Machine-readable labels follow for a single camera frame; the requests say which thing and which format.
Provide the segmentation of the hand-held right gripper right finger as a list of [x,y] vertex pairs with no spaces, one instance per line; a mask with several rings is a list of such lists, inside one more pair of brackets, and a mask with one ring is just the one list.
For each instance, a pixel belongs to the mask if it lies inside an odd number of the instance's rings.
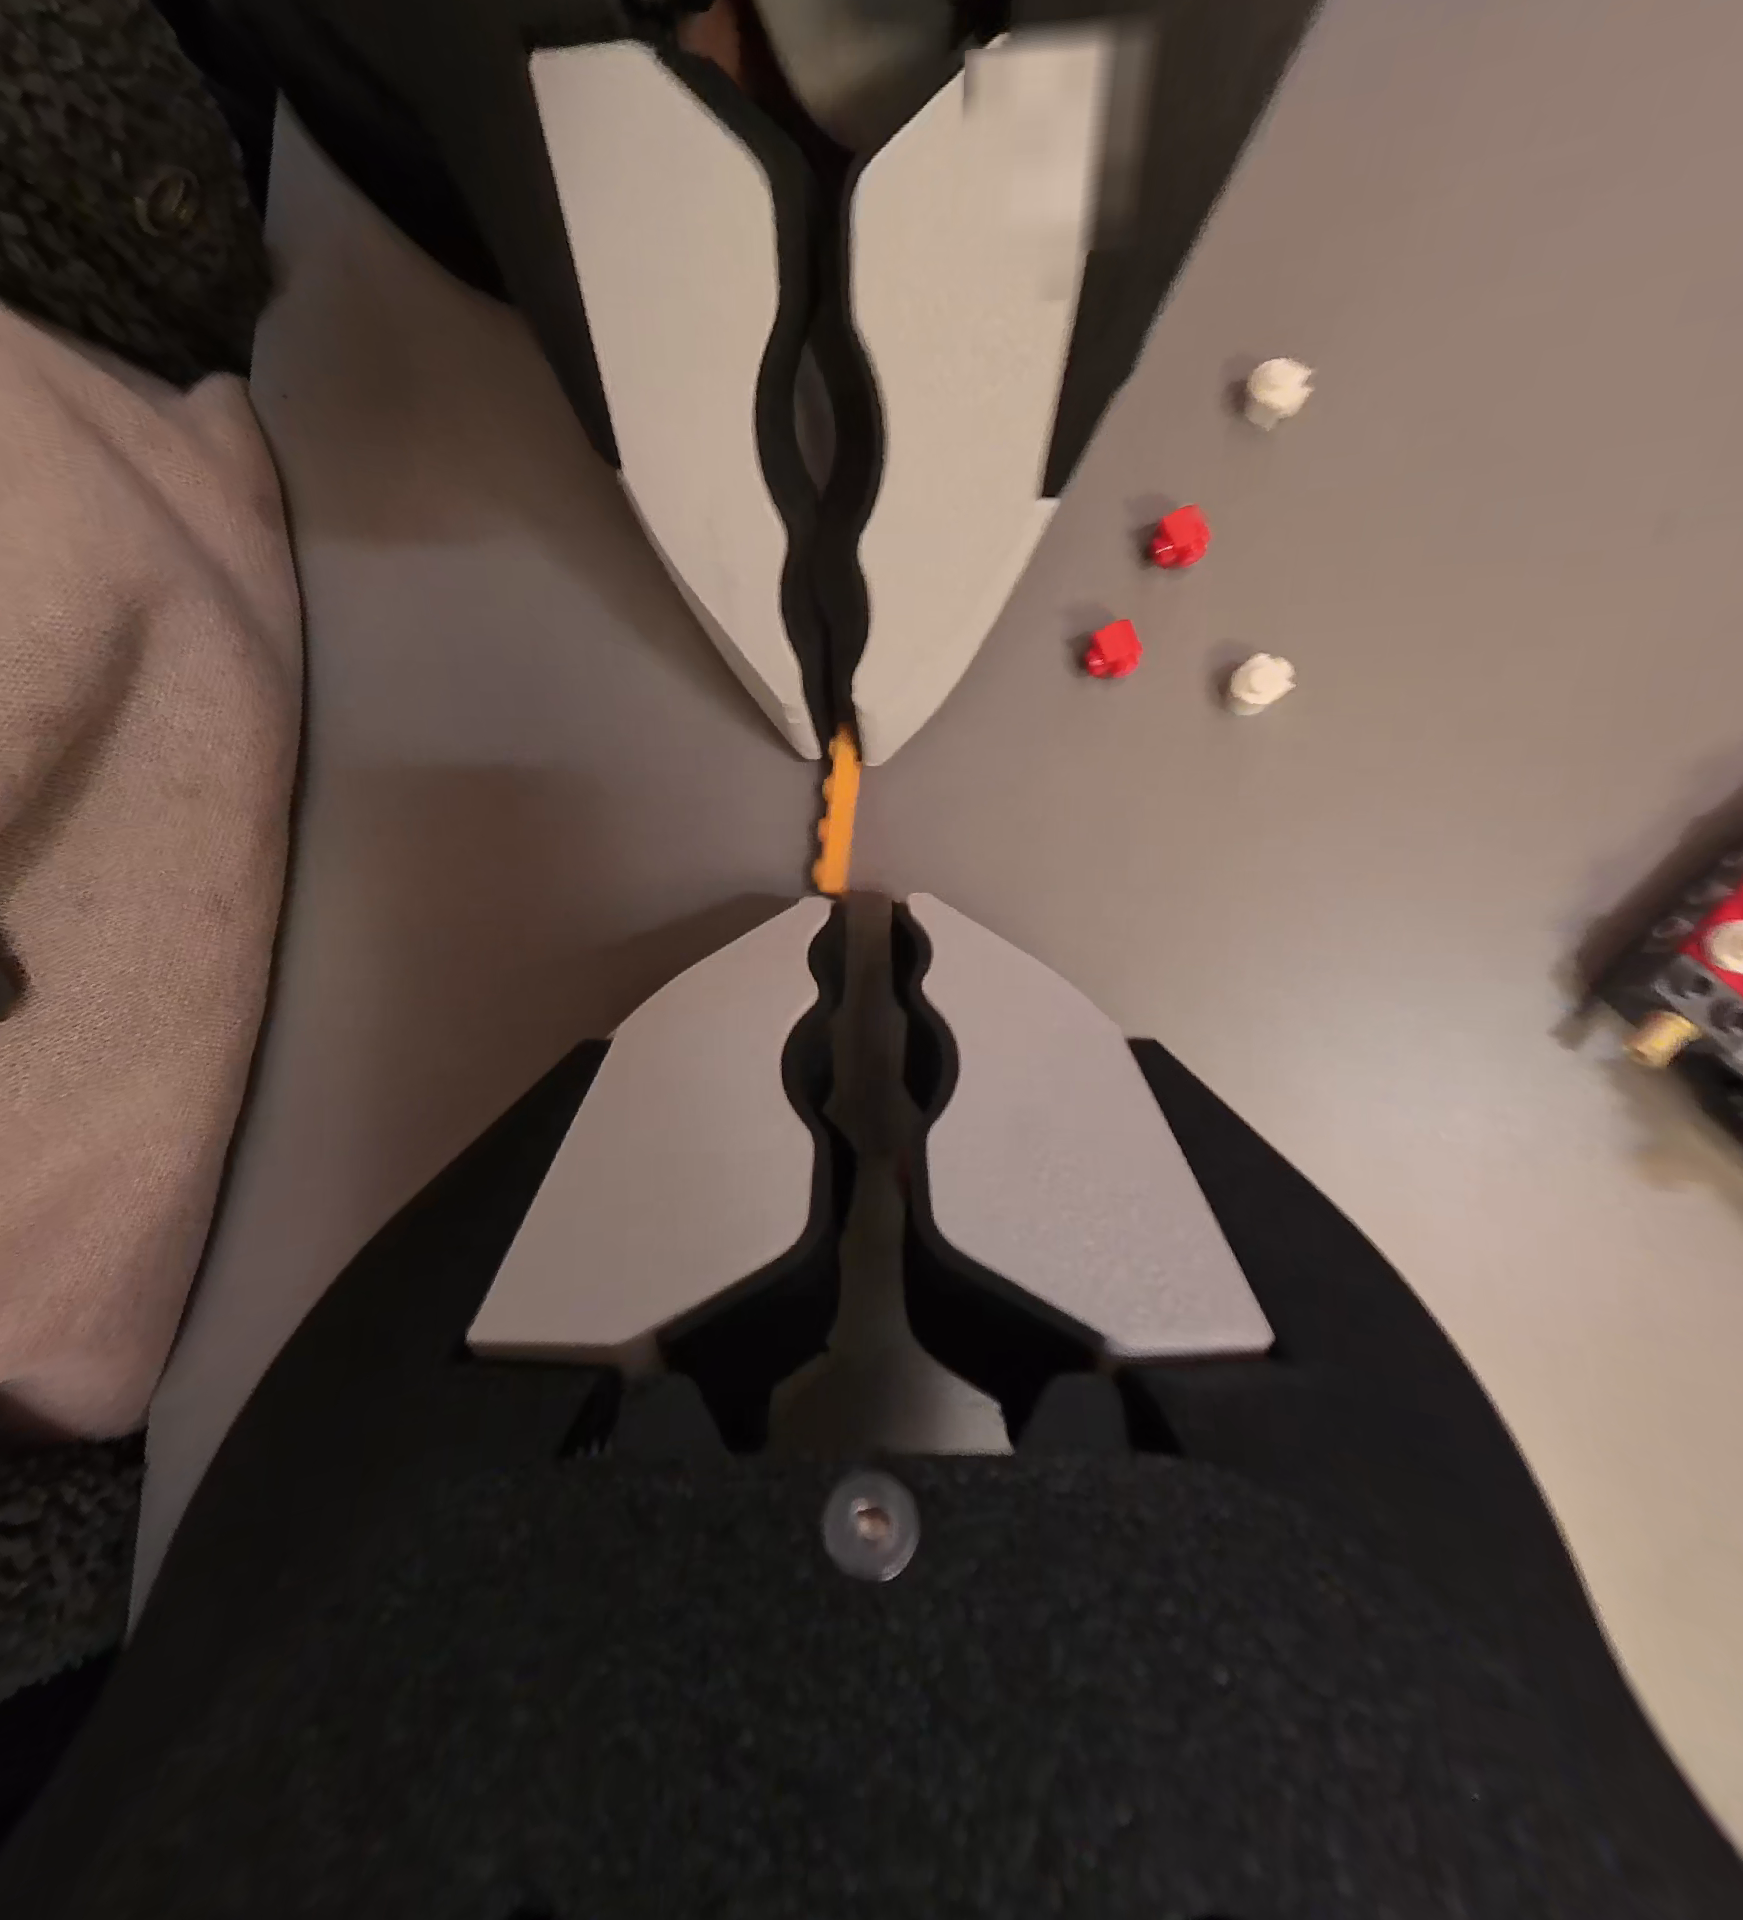
[[1121,1026],[933,896],[892,908],[910,1329],[1016,1439],[1052,1380],[1257,1360],[1273,1329]]

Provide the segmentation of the long orange lego plate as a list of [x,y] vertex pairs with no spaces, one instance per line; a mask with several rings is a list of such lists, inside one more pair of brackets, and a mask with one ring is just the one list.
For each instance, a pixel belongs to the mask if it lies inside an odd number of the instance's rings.
[[810,868],[811,887],[828,899],[850,892],[861,757],[851,724],[836,730],[819,788],[819,817]]

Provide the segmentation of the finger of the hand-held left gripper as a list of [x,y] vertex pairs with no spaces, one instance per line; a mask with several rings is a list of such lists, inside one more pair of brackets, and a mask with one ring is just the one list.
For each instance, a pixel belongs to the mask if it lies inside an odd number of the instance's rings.
[[528,82],[619,483],[734,677],[791,754],[815,757],[783,610],[788,519],[757,437],[783,303],[767,166],[644,45],[541,48]]
[[867,628],[851,704],[867,765],[933,719],[1051,525],[1112,78],[1112,31],[1005,35],[851,188],[850,317],[884,447],[857,541]]

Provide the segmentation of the beige sweatshirt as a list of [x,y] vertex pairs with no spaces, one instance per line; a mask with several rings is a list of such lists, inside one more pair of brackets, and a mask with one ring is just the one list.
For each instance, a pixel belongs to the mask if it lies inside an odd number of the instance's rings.
[[247,386],[0,303],[0,1412],[141,1426],[268,997],[304,709]]

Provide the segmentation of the dark grey fleece jacket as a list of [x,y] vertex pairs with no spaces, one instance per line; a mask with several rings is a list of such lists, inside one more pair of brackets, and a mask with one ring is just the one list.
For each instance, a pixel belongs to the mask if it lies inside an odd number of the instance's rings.
[[[0,303],[174,388],[249,390],[268,295],[235,132],[159,5],[0,4]],[[0,943],[0,1021],[20,994]],[[0,1427],[3,1707],[122,1634],[141,1426]]]

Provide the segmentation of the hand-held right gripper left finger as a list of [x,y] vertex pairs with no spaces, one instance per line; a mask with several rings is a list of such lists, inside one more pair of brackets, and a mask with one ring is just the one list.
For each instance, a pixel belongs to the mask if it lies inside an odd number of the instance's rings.
[[726,1443],[767,1442],[840,1307],[845,948],[841,903],[799,899],[619,1025],[475,1313],[475,1356],[682,1378]]

